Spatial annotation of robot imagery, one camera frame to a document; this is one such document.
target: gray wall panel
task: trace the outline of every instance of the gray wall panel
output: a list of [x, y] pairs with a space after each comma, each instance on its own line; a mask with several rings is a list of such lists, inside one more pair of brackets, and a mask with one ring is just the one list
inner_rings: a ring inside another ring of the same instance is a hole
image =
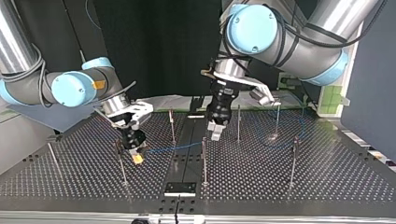
[[[389, 1], [369, 34], [363, 38], [346, 97], [342, 123], [364, 141], [396, 161], [395, 52], [396, 1]], [[374, 15], [366, 20], [365, 25]]]

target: black backdrop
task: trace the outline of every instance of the black backdrop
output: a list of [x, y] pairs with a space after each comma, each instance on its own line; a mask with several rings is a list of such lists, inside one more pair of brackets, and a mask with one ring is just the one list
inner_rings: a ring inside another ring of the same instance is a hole
[[[51, 72], [78, 70], [86, 60], [108, 56], [128, 94], [209, 94], [200, 75], [219, 48], [221, 0], [15, 0], [32, 41]], [[253, 60], [253, 77], [277, 86], [278, 70]]]
[[107, 53], [134, 98], [209, 94], [200, 75], [219, 47], [220, 0], [96, 0]]

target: perforated breadboard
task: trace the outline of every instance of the perforated breadboard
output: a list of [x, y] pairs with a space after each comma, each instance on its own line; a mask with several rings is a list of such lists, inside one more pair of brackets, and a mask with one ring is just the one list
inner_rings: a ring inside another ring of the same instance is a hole
[[[280, 113], [278, 137], [274, 111], [242, 112], [241, 142], [237, 114], [219, 142], [207, 140], [208, 186], [202, 199], [216, 201], [395, 202], [395, 188], [332, 130], [302, 115]], [[293, 184], [292, 139], [301, 139]]]
[[[176, 138], [184, 114], [174, 114]], [[167, 113], [154, 113], [143, 125], [150, 148], [171, 147], [172, 131]], [[101, 117], [95, 117], [60, 143], [53, 143], [59, 168], [48, 151], [0, 186], [0, 196], [50, 199], [158, 199], [173, 151], [147, 153], [132, 164], [124, 156], [129, 186], [125, 188], [114, 143], [120, 133]]]

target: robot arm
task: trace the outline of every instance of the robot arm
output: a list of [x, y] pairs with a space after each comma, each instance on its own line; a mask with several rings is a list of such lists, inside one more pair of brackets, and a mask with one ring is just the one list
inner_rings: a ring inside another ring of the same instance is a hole
[[146, 136], [140, 125], [153, 111], [152, 105], [128, 99], [107, 58], [86, 62], [80, 71], [48, 73], [40, 51], [23, 30], [11, 1], [0, 1], [0, 96], [13, 105], [45, 107], [76, 107], [98, 101], [105, 116], [120, 130], [124, 149], [130, 151], [135, 163], [141, 162]]
[[[207, 107], [208, 130], [219, 140], [231, 119], [231, 103], [241, 85], [255, 87], [250, 95], [260, 105], [275, 104], [267, 86], [246, 77], [247, 56], [295, 75], [301, 81], [325, 86], [339, 78], [347, 65], [342, 50], [363, 37], [347, 42], [378, 0], [322, 0], [300, 31], [267, 5], [231, 4], [222, 16], [222, 41], [212, 68], [213, 100]], [[384, 0], [369, 28], [386, 4]]]

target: metal plate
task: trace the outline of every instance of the metal plate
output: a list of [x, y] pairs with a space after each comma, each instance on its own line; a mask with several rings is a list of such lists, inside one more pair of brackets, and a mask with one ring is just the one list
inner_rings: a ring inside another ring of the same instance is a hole
[[[301, 113], [282, 111], [278, 138], [271, 140], [273, 111], [242, 112], [239, 144], [234, 113], [221, 140], [206, 141], [205, 187], [196, 178], [203, 160], [187, 161], [193, 151], [194, 158], [199, 156], [196, 145], [176, 154], [149, 154], [141, 166], [128, 164], [130, 186], [124, 188], [112, 151], [119, 134], [95, 118], [54, 145], [60, 173], [47, 152], [16, 175], [0, 179], [0, 210], [174, 214], [177, 208], [180, 214], [208, 216], [396, 217], [396, 174], [330, 123]], [[180, 146], [202, 136], [210, 139], [205, 119], [184, 118], [176, 115]], [[167, 113], [154, 114], [145, 131], [151, 147], [172, 146]], [[302, 143], [291, 187], [295, 135]], [[165, 184], [175, 181], [197, 181], [196, 196], [179, 203], [164, 198]]]
[[[185, 115], [175, 113], [176, 137]], [[152, 150], [169, 148], [171, 126], [167, 113], [153, 114], [143, 127]], [[0, 186], [0, 195], [41, 199], [159, 199], [163, 191], [172, 150], [149, 152], [145, 162], [132, 164], [123, 156], [129, 186], [122, 185], [120, 162], [114, 142], [120, 133], [109, 123], [95, 117], [60, 143], [52, 144], [59, 169], [49, 152], [31, 163]]]
[[[219, 142], [207, 141], [208, 187], [203, 198], [223, 201], [395, 202], [396, 189], [332, 130], [301, 110], [243, 112]], [[301, 139], [293, 185], [292, 139]]]

